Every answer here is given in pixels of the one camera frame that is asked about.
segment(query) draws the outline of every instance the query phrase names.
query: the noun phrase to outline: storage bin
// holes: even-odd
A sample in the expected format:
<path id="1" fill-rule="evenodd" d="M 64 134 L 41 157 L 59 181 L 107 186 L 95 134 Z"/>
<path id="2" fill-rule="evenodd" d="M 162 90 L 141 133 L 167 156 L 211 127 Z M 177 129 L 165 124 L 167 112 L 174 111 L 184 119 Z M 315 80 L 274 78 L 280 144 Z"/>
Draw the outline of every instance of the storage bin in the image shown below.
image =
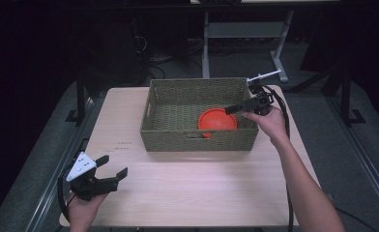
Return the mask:
<path id="1" fill-rule="evenodd" d="M 241 113 L 236 130 L 199 130 L 199 116 L 250 98 L 245 78 L 152 80 L 140 133 L 148 152 L 250 151 L 258 127 Z"/>

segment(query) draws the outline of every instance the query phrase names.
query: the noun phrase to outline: orange plate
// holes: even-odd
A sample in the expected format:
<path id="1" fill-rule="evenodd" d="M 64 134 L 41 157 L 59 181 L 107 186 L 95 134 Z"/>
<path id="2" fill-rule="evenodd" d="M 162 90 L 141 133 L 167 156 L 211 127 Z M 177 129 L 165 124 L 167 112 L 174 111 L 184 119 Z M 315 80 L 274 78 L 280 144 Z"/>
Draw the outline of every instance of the orange plate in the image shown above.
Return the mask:
<path id="1" fill-rule="evenodd" d="M 198 120 L 200 130 L 235 130 L 237 120 L 232 114 L 225 114 L 223 108 L 211 108 L 201 114 Z M 210 138 L 210 133 L 204 133 L 205 137 Z"/>

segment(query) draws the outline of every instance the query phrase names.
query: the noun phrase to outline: hand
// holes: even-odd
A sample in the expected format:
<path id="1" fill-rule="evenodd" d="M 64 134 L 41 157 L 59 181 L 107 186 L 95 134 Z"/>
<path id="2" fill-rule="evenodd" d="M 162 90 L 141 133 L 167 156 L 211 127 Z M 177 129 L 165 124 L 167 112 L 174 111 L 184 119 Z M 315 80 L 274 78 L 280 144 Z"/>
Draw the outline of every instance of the hand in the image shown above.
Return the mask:
<path id="1" fill-rule="evenodd" d="M 271 138 L 274 143 L 281 139 L 288 139 L 285 128 L 285 120 L 280 109 L 271 106 L 270 112 L 266 116 L 252 112 L 243 112 L 242 115 L 259 125 L 259 128 Z"/>
<path id="2" fill-rule="evenodd" d="M 68 203 L 70 231 L 88 231 L 88 228 L 91 223 L 93 223 L 94 218 L 96 218 L 100 205 L 107 196 L 108 193 L 98 195 L 91 199 L 91 201 L 85 201 L 74 196 L 74 193 L 71 192 L 69 199 L 72 200 Z"/>

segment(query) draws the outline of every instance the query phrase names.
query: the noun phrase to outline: person's right hand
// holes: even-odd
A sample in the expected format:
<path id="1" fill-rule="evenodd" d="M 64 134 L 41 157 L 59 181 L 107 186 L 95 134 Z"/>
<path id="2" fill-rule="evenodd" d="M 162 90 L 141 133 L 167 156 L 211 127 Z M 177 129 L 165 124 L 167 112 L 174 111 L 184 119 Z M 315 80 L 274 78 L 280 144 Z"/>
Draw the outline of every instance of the person's right hand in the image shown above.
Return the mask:
<path id="1" fill-rule="evenodd" d="M 242 115 L 259 125 L 259 128 L 271 138 L 274 143 L 280 139 L 288 139 L 285 128 L 285 120 L 280 109 L 271 106 L 270 112 L 266 116 L 252 112 L 243 112 Z"/>

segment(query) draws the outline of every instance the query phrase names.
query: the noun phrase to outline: forearm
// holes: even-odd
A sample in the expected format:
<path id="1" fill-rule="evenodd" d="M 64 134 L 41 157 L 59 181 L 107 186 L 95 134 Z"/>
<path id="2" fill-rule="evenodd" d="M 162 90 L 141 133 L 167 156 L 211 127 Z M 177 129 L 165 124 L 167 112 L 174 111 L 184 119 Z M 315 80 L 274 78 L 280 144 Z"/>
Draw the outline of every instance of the forearm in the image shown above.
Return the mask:
<path id="1" fill-rule="evenodd" d="M 307 172 L 290 141 L 281 138 L 273 143 L 280 156 L 294 212 L 304 231 L 344 231 L 334 206 Z"/>

